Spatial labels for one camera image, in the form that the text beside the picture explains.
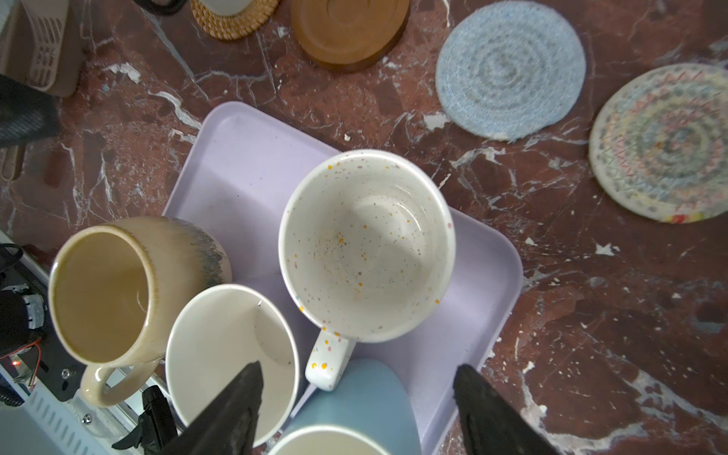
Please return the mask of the blue woven coaster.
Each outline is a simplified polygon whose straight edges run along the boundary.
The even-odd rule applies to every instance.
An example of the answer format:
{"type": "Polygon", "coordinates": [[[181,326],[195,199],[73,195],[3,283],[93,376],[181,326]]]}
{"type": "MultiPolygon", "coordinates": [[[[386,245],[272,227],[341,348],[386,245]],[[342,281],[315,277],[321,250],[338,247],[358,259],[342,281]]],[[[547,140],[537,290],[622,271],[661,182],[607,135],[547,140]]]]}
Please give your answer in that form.
{"type": "Polygon", "coordinates": [[[490,140],[513,141],[564,119],[586,79],[570,22],[533,1],[502,1],[466,17],[445,41],[435,86],[447,116],[490,140]]]}

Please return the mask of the black cup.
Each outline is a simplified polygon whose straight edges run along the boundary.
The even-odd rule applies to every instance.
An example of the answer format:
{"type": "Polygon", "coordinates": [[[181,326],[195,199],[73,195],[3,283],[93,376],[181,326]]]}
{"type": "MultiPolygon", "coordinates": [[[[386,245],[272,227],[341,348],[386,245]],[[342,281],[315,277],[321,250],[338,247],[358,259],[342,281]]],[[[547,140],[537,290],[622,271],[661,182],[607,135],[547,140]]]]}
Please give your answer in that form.
{"type": "Polygon", "coordinates": [[[251,0],[201,0],[201,3],[213,14],[230,17],[244,11],[251,0]]]}

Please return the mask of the woven rattan coaster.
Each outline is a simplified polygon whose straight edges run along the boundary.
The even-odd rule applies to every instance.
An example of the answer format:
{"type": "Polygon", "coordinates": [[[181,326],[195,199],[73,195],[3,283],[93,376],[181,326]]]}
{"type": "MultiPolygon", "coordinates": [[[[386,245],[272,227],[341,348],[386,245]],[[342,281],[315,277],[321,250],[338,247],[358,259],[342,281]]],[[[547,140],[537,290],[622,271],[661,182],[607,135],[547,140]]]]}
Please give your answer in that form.
{"type": "Polygon", "coordinates": [[[198,0],[191,2],[193,18],[208,35],[221,41],[244,38],[261,28],[273,15],[278,0],[252,0],[248,7],[230,17],[213,14],[198,0]]]}

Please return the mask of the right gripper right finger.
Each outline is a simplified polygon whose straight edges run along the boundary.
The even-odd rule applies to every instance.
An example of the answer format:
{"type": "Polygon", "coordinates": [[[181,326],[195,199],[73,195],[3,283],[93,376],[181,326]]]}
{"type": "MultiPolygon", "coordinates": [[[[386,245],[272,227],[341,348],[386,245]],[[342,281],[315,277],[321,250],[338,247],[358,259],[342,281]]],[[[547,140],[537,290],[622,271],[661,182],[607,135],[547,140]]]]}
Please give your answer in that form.
{"type": "Polygon", "coordinates": [[[453,392],[467,454],[559,454],[472,366],[457,368],[453,392]]]}

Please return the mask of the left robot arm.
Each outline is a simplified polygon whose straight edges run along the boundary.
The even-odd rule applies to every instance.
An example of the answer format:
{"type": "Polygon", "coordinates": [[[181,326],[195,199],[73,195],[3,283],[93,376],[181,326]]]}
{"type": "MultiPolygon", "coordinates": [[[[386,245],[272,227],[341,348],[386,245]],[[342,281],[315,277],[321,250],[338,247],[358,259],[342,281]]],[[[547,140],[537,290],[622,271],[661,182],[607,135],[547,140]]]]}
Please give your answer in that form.
{"type": "Polygon", "coordinates": [[[61,131],[55,98],[1,76],[1,147],[57,136],[61,131]]]}

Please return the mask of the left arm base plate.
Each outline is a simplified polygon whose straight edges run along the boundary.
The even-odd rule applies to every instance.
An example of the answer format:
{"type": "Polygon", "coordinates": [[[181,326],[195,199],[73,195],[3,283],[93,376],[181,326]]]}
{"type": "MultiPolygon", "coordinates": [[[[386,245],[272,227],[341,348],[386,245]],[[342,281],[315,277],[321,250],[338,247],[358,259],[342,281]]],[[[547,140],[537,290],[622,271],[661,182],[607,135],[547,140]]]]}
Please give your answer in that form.
{"type": "Polygon", "coordinates": [[[83,365],[60,342],[45,293],[37,281],[11,271],[1,274],[1,356],[20,356],[36,381],[66,402],[80,388],[83,365]]]}

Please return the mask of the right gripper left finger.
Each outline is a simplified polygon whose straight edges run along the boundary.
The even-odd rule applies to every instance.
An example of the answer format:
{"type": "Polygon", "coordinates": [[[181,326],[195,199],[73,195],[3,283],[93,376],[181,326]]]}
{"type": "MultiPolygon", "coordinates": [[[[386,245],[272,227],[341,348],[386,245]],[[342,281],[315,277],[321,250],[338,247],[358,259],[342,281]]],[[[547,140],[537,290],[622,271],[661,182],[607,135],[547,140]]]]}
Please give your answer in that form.
{"type": "Polygon", "coordinates": [[[261,363],[249,363],[162,454],[251,454],[263,387],[261,363]]]}

